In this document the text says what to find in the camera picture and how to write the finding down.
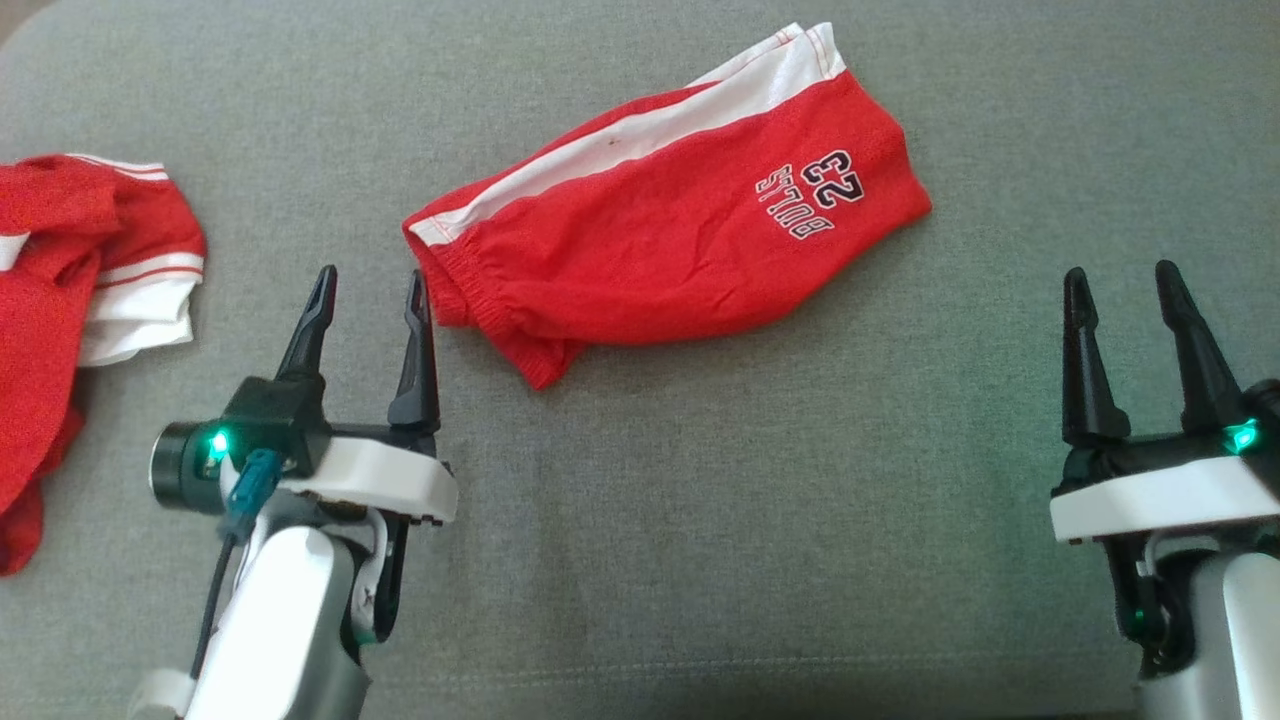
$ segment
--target gray fabric surface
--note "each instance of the gray fabric surface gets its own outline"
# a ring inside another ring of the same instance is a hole
[[[270,372],[342,274],[330,418],[375,421],[398,224],[792,19],[832,20],[933,214],[794,316],[595,348],[534,393],[438,332],[456,524],[412,539],[365,717],[931,717],[1130,705],[1096,547],[1053,543],[1060,283],[1091,270],[1117,401],[1175,427],[1152,266],[1242,382],[1277,372],[1275,4],[65,0],[0,51],[0,159],[164,161],[210,240],[193,345],[84,373],[47,537],[0,582],[0,716],[109,717],[186,666],[212,521],[147,454]]]

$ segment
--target black cable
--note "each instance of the black cable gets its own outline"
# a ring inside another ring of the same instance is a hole
[[[205,666],[205,655],[209,652],[209,638],[214,634],[214,615],[218,612],[218,597],[223,593],[223,578],[227,575],[227,565],[232,560],[232,550],[236,547],[236,537],[228,534],[223,541],[223,551],[218,553],[218,565],[214,566],[214,579],[209,583],[209,598],[205,601],[205,618],[200,621],[200,639],[196,641],[196,660],[191,664],[191,678],[200,679],[200,670]]]

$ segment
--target camera lens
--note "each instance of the camera lens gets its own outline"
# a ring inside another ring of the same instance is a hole
[[[160,433],[151,448],[151,495],[161,506],[223,512],[218,474],[205,468],[215,434],[211,423],[172,423]]]

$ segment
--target robotic arm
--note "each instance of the robotic arm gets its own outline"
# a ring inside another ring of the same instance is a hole
[[[1181,370],[1183,432],[1130,438],[1080,268],[1066,274],[1060,541],[1101,543],[1116,625],[1143,650],[1155,720],[1280,719],[1280,380],[1240,392],[1176,265],[1156,265]]]
[[[224,538],[189,674],[148,675],[129,717],[358,717],[370,679],[360,650],[396,623],[408,530],[442,525],[457,483],[435,459],[439,401],[426,292],[413,273],[408,348],[388,424],[332,424],[320,375],[338,273],[316,281],[274,379],[246,378],[221,416],[174,423],[156,441],[151,489],[166,507],[221,516]],[[365,536],[366,542],[352,539]],[[243,546],[212,628],[221,573]]]

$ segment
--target printed logo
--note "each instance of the printed logo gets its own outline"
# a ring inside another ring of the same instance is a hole
[[[809,186],[815,186],[813,202],[829,210],[838,202],[861,200],[863,186],[858,182],[858,173],[851,169],[852,164],[849,152],[836,150],[805,165],[800,170],[800,177]],[[790,163],[755,183],[755,193],[759,195],[759,202],[768,202],[764,211],[796,240],[805,240],[836,227],[836,223],[819,215],[813,205],[805,201],[804,191],[795,183]]]

